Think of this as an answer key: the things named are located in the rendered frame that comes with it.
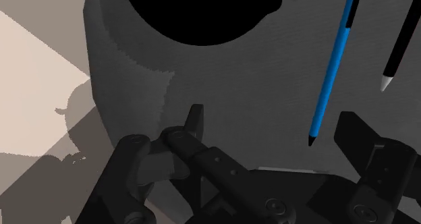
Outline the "black pen with white tip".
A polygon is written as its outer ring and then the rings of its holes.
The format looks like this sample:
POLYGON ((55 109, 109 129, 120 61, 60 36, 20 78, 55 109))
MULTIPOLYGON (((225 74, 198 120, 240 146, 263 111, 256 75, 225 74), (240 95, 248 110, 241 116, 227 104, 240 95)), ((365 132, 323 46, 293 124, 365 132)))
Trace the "black pen with white tip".
POLYGON ((383 71, 381 92, 385 91, 394 78, 420 18, 421 0, 413 0, 383 71))

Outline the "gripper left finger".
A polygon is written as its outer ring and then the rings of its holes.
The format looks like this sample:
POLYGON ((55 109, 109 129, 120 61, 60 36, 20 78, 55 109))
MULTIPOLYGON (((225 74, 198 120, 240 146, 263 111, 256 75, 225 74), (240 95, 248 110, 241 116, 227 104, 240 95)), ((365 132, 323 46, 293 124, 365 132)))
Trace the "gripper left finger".
POLYGON ((145 201, 165 179, 194 212, 185 224, 295 224, 290 202, 221 149, 201 143, 203 128, 204 108, 194 104, 184 126, 163 130, 158 140, 123 137, 76 224, 158 224, 145 201))

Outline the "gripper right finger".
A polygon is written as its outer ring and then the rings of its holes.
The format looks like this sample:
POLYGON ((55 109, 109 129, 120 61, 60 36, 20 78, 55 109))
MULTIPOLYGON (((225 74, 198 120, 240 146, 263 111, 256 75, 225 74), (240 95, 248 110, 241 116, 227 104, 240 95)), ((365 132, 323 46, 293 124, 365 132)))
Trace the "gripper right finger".
POLYGON ((342 111, 334 141, 360 175, 346 204, 351 224, 421 224, 398 209, 405 196, 421 206, 421 155, 379 136, 356 113, 342 111))

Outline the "blue pen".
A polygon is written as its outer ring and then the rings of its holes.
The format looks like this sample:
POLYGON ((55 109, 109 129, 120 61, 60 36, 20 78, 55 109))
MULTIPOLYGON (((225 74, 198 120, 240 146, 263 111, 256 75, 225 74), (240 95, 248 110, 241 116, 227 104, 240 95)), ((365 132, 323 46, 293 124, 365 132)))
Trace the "blue pen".
POLYGON ((318 136, 359 2, 360 0, 346 0, 337 35, 335 37, 333 50, 331 52, 326 74, 312 118, 312 123, 308 134, 309 146, 313 145, 318 136))

